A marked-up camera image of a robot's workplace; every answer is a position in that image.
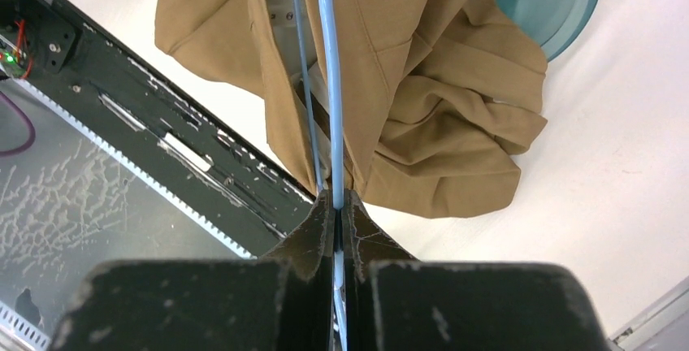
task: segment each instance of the scratched black surface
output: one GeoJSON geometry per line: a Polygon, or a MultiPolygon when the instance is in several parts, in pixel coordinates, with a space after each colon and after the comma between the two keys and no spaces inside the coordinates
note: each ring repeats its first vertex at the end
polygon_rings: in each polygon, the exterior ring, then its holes
{"type": "MultiPolygon", "coordinates": [[[[54,0],[49,9],[39,0],[25,0],[22,8],[29,24],[58,15],[76,35],[60,71],[36,65],[31,83],[251,254],[264,254],[304,219],[313,197],[286,171],[71,3],[54,0]],[[75,85],[79,93],[73,91],[75,85]],[[149,130],[134,132],[102,105],[101,94],[131,111],[149,130]],[[158,146],[165,132],[213,160],[210,180],[191,173],[158,146]]],[[[49,36],[41,31],[41,38],[49,36]]],[[[11,33],[6,37],[15,38],[11,33]]],[[[48,45],[39,42],[37,46],[48,45]]],[[[35,54],[38,62],[45,55],[40,50],[35,54]]]]}

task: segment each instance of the tan jacket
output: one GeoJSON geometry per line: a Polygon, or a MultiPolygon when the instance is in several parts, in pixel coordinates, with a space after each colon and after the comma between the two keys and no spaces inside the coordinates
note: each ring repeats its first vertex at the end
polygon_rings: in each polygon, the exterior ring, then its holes
{"type": "MultiPolygon", "coordinates": [[[[541,49],[494,0],[334,5],[350,188],[430,218],[507,206],[520,176],[510,155],[528,150],[546,123],[541,49]]],[[[318,0],[306,6],[326,73],[318,0]]],[[[157,46],[189,70],[264,99],[268,144],[313,192],[306,110],[266,0],[158,0],[155,26],[157,46]]]]}

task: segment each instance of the white floor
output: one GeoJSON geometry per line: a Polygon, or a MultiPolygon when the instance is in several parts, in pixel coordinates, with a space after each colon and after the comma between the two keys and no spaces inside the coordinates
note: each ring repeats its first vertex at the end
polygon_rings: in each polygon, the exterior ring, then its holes
{"type": "MultiPolygon", "coordinates": [[[[71,0],[260,150],[262,102],[189,74],[153,44],[156,0],[71,0]]],[[[689,0],[600,0],[548,70],[550,120],[518,159],[507,210],[476,219],[371,215],[426,260],[555,262],[612,334],[689,275],[689,0]]]]}

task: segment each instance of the black metal frame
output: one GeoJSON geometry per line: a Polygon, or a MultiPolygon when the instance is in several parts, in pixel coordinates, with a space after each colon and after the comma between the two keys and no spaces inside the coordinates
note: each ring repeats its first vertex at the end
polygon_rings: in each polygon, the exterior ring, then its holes
{"type": "MultiPolygon", "coordinates": [[[[289,234],[313,196],[292,176],[67,0],[20,0],[31,85],[253,255],[289,234]],[[145,130],[110,105],[131,113],[145,130]],[[158,145],[166,133],[212,160],[207,173],[158,145]]],[[[14,41],[16,30],[0,31],[14,41]]]]}
{"type": "MultiPolygon", "coordinates": [[[[331,195],[321,192],[307,219],[263,260],[101,266],[50,350],[332,349],[331,195]]],[[[356,193],[345,198],[349,349],[609,351],[567,270],[418,262],[375,225],[356,193]]]]}

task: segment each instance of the gray metal panel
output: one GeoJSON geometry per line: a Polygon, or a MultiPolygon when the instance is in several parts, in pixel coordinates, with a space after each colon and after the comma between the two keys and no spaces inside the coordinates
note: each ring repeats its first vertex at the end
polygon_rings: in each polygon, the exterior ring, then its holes
{"type": "MultiPolygon", "coordinates": [[[[53,332],[80,280],[101,262],[238,258],[16,84],[0,90],[37,131],[27,152],[0,158],[0,301],[14,307],[29,288],[42,331],[53,332]]],[[[0,105],[0,146],[18,145],[26,132],[0,105]]]]}

